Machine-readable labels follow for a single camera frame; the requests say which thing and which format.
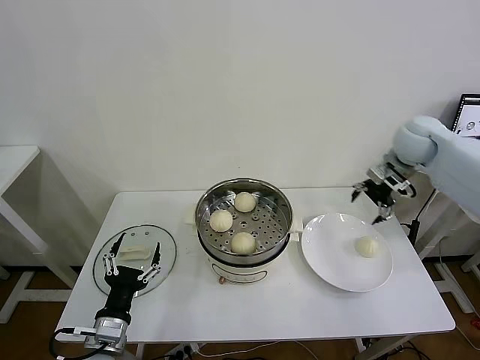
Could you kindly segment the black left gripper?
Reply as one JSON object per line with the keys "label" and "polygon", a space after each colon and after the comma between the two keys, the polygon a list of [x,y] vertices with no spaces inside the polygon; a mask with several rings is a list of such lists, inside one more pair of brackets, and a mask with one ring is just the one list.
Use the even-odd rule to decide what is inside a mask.
{"label": "black left gripper", "polygon": [[103,308],[96,313],[96,318],[112,317],[131,322],[131,303],[134,293],[145,288],[160,271],[161,244],[158,242],[154,250],[150,267],[142,272],[127,266],[117,267],[116,257],[125,237],[123,232],[112,244],[110,250],[103,255],[104,280],[110,287],[109,295]]}

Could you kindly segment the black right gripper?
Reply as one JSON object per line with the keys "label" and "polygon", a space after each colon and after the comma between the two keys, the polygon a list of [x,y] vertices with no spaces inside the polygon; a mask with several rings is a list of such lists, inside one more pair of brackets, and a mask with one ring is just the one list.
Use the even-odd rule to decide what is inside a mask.
{"label": "black right gripper", "polygon": [[378,215],[374,218],[372,225],[379,224],[392,218],[392,207],[394,204],[392,189],[386,184],[377,184],[373,180],[365,180],[353,185],[351,202],[355,202],[361,193],[367,194],[369,198],[378,205]]}

